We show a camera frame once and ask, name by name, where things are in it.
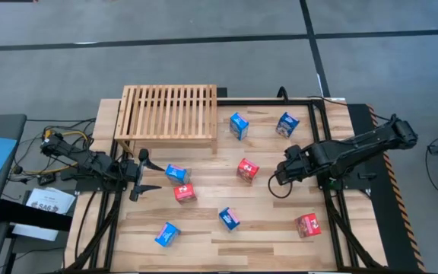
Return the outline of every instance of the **wooden slat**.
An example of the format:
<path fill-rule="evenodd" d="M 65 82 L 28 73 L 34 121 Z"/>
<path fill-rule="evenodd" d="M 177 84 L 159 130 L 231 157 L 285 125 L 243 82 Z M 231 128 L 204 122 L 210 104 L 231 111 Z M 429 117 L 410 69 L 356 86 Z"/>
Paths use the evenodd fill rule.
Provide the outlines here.
<path fill-rule="evenodd" d="M 138 126 L 136 127 L 136 135 L 141 135 L 141 124 L 143 123 L 144 101 L 148 93 L 148 86 L 140 86 L 140 113 L 138 114 Z"/>
<path fill-rule="evenodd" d="M 175 133 L 175 125 L 176 125 L 176 104 L 178 102 L 177 94 L 180 87 L 176 87 L 173 89 L 173 113 L 172 113 L 172 122 L 170 123 L 170 134 L 173 135 Z"/>
<path fill-rule="evenodd" d="M 178 126 L 178 129 L 177 129 L 177 137 L 180 137 L 180 135 L 182 134 L 182 126 L 183 126 L 183 123 L 182 123 L 182 116 L 183 116 L 183 97 L 184 97 L 184 94 L 186 93 L 186 89 L 187 89 L 187 87 L 185 86 L 185 87 L 182 87 L 180 90 L 179 90 L 179 106 L 178 106 L 178 108 L 179 108 L 179 119 L 178 119 L 178 121 L 177 121 L 177 126 Z"/>
<path fill-rule="evenodd" d="M 203 135 L 202 133 L 202 117 L 204 116 L 204 107 L 202 106 L 204 104 L 204 87 L 200 87 L 199 89 L 199 96 L 198 96 L 198 135 Z"/>
<path fill-rule="evenodd" d="M 192 121 L 191 121 L 191 132 L 192 135 L 195 135 L 195 125 L 197 124 L 197 119 L 195 117 L 197 112 L 197 90 L 195 87 L 192 88 Z"/>
<path fill-rule="evenodd" d="M 167 88 L 167 109 L 165 110 L 165 124 L 163 125 L 165 128 L 164 135 L 168 135 L 168 129 L 170 127 L 170 105 L 172 103 L 172 87 Z"/>
<path fill-rule="evenodd" d="M 123 125 L 124 125 L 124 119 L 127 115 L 126 113 L 126 106 L 127 104 L 127 100 L 128 100 L 128 94 L 129 94 L 129 86 L 125 86 L 122 90 L 122 97 L 121 97 L 121 105 L 119 107 L 119 112 L 118 112 L 118 120 L 117 120 L 117 125 L 116 125 L 116 133 L 115 133 L 115 138 L 117 139 L 122 139 L 122 133 L 123 133 Z"/>
<path fill-rule="evenodd" d="M 216 139 L 217 137 L 217 86 L 211 86 L 211 109 L 212 109 L 212 117 L 211 117 L 211 134 L 212 138 Z"/>
<path fill-rule="evenodd" d="M 151 97 L 153 96 L 154 86 L 148 88 L 147 103 L 146 103 L 146 115 L 144 116 L 144 126 L 142 135 L 150 135 L 149 122 L 151 113 Z"/>
<path fill-rule="evenodd" d="M 131 117 L 131 129 L 129 130 L 129 135 L 135 135 L 136 134 L 136 126 L 138 123 L 138 111 L 139 111 L 139 105 L 138 105 L 138 101 L 140 98 L 140 90 L 139 87 L 137 86 L 133 86 L 133 110 L 131 112 L 132 117 Z"/>
<path fill-rule="evenodd" d="M 186 102 L 185 102 L 185 105 L 186 105 L 186 116 L 184 117 L 184 119 L 186 121 L 186 128 L 184 130 L 184 134 L 186 135 L 186 137 L 188 137 L 189 133 L 190 133 L 189 122 L 190 122 L 190 97 L 192 96 L 192 88 L 191 87 L 187 88 L 186 94 L 187 94 L 187 99 L 186 99 Z"/>
<path fill-rule="evenodd" d="M 211 86 L 208 85 L 205 89 L 205 135 L 208 136 L 211 128 L 211 111 L 209 104 L 211 104 Z"/>
<path fill-rule="evenodd" d="M 134 89 L 133 88 L 129 88 L 128 89 L 128 94 L 127 94 L 127 98 L 126 98 L 126 113 L 131 113 L 131 108 L 133 105 L 133 99 L 134 99 Z M 122 134 L 125 136 L 128 136 L 129 133 L 129 120 L 131 119 L 131 115 L 126 115 L 125 117 L 125 121 L 124 121 L 124 125 L 122 125 Z"/>
<path fill-rule="evenodd" d="M 157 134 L 161 135 L 161 133 L 163 132 L 163 125 L 164 123 L 162 123 L 163 121 L 163 105 L 165 104 L 165 91 L 167 90 L 167 88 L 165 88 L 164 86 L 160 87 L 160 109 L 158 110 L 160 112 L 160 118 L 158 119 L 158 129 L 157 129 Z"/>
<path fill-rule="evenodd" d="M 150 102 L 150 104 L 153 104 L 153 111 L 151 114 L 151 125 L 150 125 L 150 135 L 153 135 L 155 133 L 155 117 L 157 116 L 157 108 L 158 108 L 158 102 L 156 99 L 160 96 L 160 86 L 157 86 L 153 89 L 153 102 Z"/>

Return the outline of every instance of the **red box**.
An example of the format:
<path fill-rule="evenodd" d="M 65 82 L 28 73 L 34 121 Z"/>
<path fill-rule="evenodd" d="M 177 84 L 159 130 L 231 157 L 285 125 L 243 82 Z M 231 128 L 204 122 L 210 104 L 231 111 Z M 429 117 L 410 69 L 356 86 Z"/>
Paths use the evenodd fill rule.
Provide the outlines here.
<path fill-rule="evenodd" d="M 194 192 L 194 187 L 191 183 L 187 183 L 183 186 L 174 187 L 173 193 L 175 194 L 176 201 L 179 203 L 193 202 L 197 200 Z"/>
<path fill-rule="evenodd" d="M 300 216 L 300 218 L 295 219 L 295 225 L 297 226 L 300 237 L 310 237 L 320 234 L 320 226 L 315 213 Z"/>
<path fill-rule="evenodd" d="M 246 182 L 251 183 L 258 170 L 259 166 L 244 158 L 243 160 L 241 160 L 240 165 L 237 167 L 236 175 L 243 178 Z"/>

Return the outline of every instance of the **orange striped edge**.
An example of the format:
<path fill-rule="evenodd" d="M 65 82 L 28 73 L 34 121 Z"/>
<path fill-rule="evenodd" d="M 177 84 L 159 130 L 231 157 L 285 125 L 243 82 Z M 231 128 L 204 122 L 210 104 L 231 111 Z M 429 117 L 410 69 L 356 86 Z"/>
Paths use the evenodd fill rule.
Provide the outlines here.
<path fill-rule="evenodd" d="M 369 104 L 367 104 L 367 106 L 370 109 L 371 120 L 373 121 L 373 125 L 378 126 L 378 121 L 374 116 L 375 112 L 373 107 L 371 107 Z M 407 236 L 410 239 L 411 248 L 414 250 L 414 257 L 418 261 L 417 262 L 418 269 L 421 272 L 426 272 L 427 270 L 425 269 L 422 256 L 420 255 L 420 249 L 418 248 L 417 241 L 415 240 L 413 228 L 411 227 L 410 222 L 408 220 L 407 209 L 405 208 L 405 203 L 403 202 L 402 194 L 400 193 L 398 183 L 396 182 L 395 179 L 395 172 L 393 171 L 392 163 L 389 160 L 389 156 L 386 153 L 383 154 L 383 159 L 385 160 L 385 166 L 386 169 L 388 170 L 389 180 L 392 183 L 393 192 L 395 193 L 395 198 L 398 202 L 398 208 L 400 209 L 401 217 L 403 218 L 405 223 L 405 228 L 407 229 Z"/>

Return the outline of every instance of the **blue box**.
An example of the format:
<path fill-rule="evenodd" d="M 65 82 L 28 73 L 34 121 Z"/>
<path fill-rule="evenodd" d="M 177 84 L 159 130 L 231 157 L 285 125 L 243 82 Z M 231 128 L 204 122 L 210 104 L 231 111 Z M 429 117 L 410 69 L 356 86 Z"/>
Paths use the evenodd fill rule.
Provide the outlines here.
<path fill-rule="evenodd" d="M 169 222 L 166 222 L 161 232 L 155 238 L 155 241 L 162 247 L 168 247 L 172 244 L 173 239 L 175 239 L 178 234 L 180 234 L 180 230 Z"/>
<path fill-rule="evenodd" d="M 182 186 L 190 181 L 189 172 L 185 168 L 177 167 L 174 164 L 168 165 L 165 170 L 165 176 L 175 185 Z"/>
<path fill-rule="evenodd" d="M 231 117 L 229 123 L 229 131 L 236 136 L 238 140 L 243 140 L 248 134 L 249 122 L 246 121 L 239 113 L 235 113 Z"/>
<path fill-rule="evenodd" d="M 300 121 L 294 118 L 289 113 L 284 113 L 280 121 L 278 121 L 277 132 L 285 138 L 290 138 L 294 129 L 298 126 Z"/>
<path fill-rule="evenodd" d="M 232 231 L 240 225 L 240 221 L 228 207 L 219 212 L 219 219 L 226 225 L 226 228 L 229 229 L 229 231 Z"/>

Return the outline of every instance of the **yellow cable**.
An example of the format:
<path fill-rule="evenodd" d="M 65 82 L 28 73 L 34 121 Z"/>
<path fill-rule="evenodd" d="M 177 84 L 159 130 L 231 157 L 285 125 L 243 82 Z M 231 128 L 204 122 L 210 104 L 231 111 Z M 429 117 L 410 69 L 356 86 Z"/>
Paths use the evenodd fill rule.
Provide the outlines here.
<path fill-rule="evenodd" d="M 89 141 L 87 136 L 83 132 L 80 132 L 80 131 L 65 132 L 65 133 L 62 133 L 62 136 L 76 135 L 76 134 L 82 135 L 82 137 L 84 137 L 86 142 Z M 27 173 L 27 174 L 51 174 L 51 173 L 59 172 L 59 171 L 62 171 L 62 170 L 66 170 L 66 169 L 68 169 L 70 167 L 75 167 L 76 165 L 77 165 L 77 163 L 73 163 L 70 166 L 60 167 L 60 168 L 56 168 L 56 169 L 53 169 L 53 170 L 44 170 L 44 171 L 41 171 L 41 170 L 39 170 L 39 171 L 29 170 L 29 171 L 24 171 L 24 172 Z"/>

